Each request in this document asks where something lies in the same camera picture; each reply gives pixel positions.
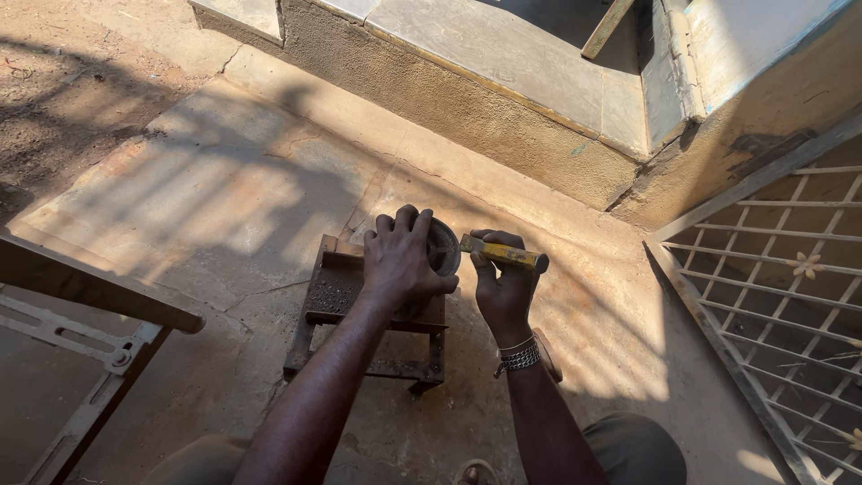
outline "chain bracelet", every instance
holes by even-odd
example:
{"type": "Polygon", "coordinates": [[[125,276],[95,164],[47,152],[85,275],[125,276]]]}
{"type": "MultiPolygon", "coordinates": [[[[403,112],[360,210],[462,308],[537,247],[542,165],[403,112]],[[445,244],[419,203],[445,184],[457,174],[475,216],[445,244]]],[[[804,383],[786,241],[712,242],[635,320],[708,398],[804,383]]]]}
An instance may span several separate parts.
{"type": "Polygon", "coordinates": [[[529,367],[537,363],[540,359],[541,354],[539,353],[539,344],[534,340],[533,344],[526,349],[516,354],[512,354],[511,356],[501,357],[500,367],[498,367],[497,371],[494,373],[494,379],[499,379],[500,374],[503,372],[511,372],[513,370],[518,370],[519,368],[529,367]]]}

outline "concrete step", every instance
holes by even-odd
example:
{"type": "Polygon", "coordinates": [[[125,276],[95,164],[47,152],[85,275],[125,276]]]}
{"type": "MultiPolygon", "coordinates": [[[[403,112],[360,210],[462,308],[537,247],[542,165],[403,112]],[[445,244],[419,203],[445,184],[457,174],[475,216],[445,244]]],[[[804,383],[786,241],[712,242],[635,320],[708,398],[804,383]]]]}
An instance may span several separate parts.
{"type": "MultiPolygon", "coordinates": [[[[579,46],[607,9],[598,1],[542,9],[493,0],[189,2],[202,27],[598,210],[631,186],[668,131],[647,127],[645,109],[656,103],[644,99],[634,11],[595,62],[581,58],[579,46]]],[[[665,54],[671,73],[667,49],[651,52],[665,54]]],[[[677,126],[684,116],[678,99],[669,102],[677,126]]]]}

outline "bolt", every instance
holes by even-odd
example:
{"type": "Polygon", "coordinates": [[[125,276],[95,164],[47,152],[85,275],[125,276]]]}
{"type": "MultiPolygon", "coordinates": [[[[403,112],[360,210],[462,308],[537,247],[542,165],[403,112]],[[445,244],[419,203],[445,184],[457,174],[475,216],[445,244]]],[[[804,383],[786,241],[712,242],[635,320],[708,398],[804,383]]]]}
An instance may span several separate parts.
{"type": "Polygon", "coordinates": [[[128,362],[129,357],[128,350],[120,349],[117,352],[114,352],[114,358],[111,360],[111,365],[114,367],[120,367],[125,365],[128,362]]]}

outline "right hand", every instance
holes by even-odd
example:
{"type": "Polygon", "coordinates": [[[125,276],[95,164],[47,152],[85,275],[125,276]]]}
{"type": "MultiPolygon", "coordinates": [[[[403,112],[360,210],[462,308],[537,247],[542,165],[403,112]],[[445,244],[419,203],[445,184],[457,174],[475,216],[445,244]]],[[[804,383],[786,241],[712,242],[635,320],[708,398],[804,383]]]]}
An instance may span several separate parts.
{"type": "MultiPolygon", "coordinates": [[[[486,243],[525,249],[520,236],[501,230],[472,230],[470,236],[486,243]]],[[[470,253],[470,259],[478,276],[476,303],[497,340],[497,347],[506,349],[530,338],[533,331],[528,314],[539,275],[525,268],[491,261],[478,252],[470,253]]]]}

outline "chisel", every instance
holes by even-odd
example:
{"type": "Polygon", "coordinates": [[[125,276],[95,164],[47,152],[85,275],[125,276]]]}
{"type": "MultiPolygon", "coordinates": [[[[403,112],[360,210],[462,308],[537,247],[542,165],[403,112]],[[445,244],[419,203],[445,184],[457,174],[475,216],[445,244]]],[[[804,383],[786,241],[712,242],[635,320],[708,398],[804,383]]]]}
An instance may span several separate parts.
{"type": "Polygon", "coordinates": [[[485,242],[477,237],[464,234],[458,249],[464,253],[478,253],[490,260],[504,262],[529,269],[538,274],[545,273],[551,260],[545,253],[534,253],[525,249],[513,248],[505,244],[485,242]]]}

